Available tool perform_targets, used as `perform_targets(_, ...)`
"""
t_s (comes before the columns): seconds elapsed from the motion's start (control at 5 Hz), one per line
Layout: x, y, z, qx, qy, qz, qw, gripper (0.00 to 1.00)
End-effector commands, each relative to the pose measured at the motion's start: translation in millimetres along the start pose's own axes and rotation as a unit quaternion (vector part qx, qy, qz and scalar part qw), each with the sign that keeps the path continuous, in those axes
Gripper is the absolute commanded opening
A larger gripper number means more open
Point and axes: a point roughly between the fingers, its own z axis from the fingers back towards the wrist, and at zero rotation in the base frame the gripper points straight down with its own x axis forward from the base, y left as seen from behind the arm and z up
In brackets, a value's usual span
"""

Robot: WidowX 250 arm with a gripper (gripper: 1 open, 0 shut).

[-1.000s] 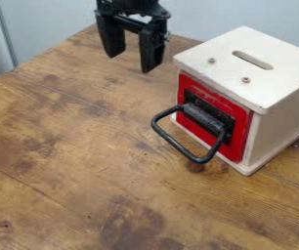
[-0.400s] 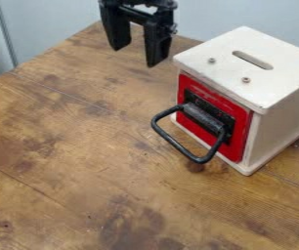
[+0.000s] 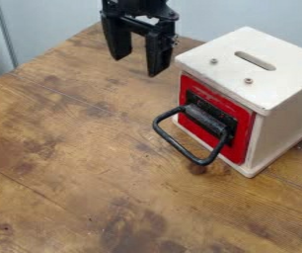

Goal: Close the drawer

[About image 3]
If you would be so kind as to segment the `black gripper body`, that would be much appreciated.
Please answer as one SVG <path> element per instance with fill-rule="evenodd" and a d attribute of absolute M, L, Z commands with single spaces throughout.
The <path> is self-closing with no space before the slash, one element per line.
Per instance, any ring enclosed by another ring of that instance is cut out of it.
<path fill-rule="evenodd" d="M 168 7 L 167 0 L 101 0 L 101 4 L 101 25 L 109 37 L 123 33 L 175 36 L 179 14 Z"/>

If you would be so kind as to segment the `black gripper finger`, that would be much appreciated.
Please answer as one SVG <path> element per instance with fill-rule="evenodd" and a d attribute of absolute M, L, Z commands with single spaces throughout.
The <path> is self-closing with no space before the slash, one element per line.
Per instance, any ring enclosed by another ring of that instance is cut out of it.
<path fill-rule="evenodd" d="M 159 21 L 147 34 L 148 74 L 155 77 L 171 62 L 172 50 L 176 45 L 175 23 Z"/>
<path fill-rule="evenodd" d="M 101 25 L 111 55 L 120 60 L 132 53 L 132 33 L 117 18 L 103 15 Z"/>

